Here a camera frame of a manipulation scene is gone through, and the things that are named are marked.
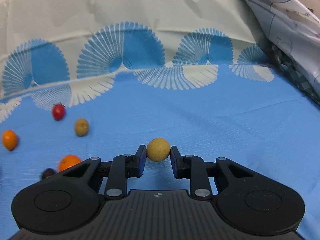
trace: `ribbed plastic surface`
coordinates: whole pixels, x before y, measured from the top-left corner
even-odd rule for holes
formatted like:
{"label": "ribbed plastic surface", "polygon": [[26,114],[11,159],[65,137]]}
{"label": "ribbed plastic surface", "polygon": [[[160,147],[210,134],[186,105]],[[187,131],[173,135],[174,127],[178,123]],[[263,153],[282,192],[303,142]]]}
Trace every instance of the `ribbed plastic surface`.
{"label": "ribbed plastic surface", "polygon": [[252,236],[226,224],[207,201],[190,198],[185,190],[132,190],[122,200],[109,201],[84,227],[61,235],[37,235],[20,230],[12,240],[300,240],[294,232]]}

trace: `red cherry tomato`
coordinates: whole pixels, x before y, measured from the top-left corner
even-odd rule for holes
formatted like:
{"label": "red cherry tomato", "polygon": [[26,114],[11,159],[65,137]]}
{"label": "red cherry tomato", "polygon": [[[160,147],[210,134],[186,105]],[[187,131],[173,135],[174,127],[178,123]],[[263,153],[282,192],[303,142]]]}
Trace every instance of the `red cherry tomato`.
{"label": "red cherry tomato", "polygon": [[66,110],[62,104],[56,104],[52,108],[52,116],[55,120],[60,120],[64,117]]}

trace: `orange ball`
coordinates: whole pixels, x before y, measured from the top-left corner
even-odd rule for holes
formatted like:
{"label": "orange ball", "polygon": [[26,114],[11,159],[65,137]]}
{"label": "orange ball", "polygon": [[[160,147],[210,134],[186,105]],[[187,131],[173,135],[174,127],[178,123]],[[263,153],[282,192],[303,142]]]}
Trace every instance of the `orange ball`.
{"label": "orange ball", "polygon": [[58,164],[58,172],[64,171],[78,163],[81,162],[81,159],[73,154],[64,156]]}
{"label": "orange ball", "polygon": [[2,134],[2,144],[9,151],[12,151],[18,144],[18,136],[14,131],[6,130]]}

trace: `ball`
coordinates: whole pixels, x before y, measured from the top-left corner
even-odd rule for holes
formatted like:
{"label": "ball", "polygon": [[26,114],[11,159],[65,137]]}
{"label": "ball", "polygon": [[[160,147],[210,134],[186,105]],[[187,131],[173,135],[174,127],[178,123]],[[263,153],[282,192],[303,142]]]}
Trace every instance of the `ball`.
{"label": "ball", "polygon": [[14,131],[6,130],[2,134],[2,144],[9,151],[12,151],[18,145],[18,136]]}
{"label": "ball", "polygon": [[147,157],[154,162],[165,160],[170,154],[170,144],[163,138],[155,138],[147,146]]}
{"label": "ball", "polygon": [[86,119],[80,118],[75,122],[75,133],[78,136],[84,136],[89,131],[89,123]]}
{"label": "ball", "polygon": [[48,177],[51,177],[52,175],[56,174],[54,169],[46,169],[45,171],[42,172],[41,174],[41,179],[46,179]]}
{"label": "ball", "polygon": [[78,163],[81,162],[81,159],[73,154],[64,156],[58,164],[58,172],[64,171]]}
{"label": "ball", "polygon": [[62,104],[56,104],[52,108],[52,116],[56,121],[62,119],[65,113],[66,113],[66,110],[64,108],[64,105]]}

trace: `yellow ball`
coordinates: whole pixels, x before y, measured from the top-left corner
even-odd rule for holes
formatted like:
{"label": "yellow ball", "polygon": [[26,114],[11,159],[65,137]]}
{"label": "yellow ball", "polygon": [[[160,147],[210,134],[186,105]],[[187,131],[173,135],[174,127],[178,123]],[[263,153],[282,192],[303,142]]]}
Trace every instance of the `yellow ball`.
{"label": "yellow ball", "polygon": [[170,144],[163,138],[155,138],[147,146],[147,157],[160,162],[165,160],[170,154]]}
{"label": "yellow ball", "polygon": [[88,133],[89,131],[89,123],[86,119],[84,118],[79,118],[75,122],[75,133],[78,136],[84,136]]}

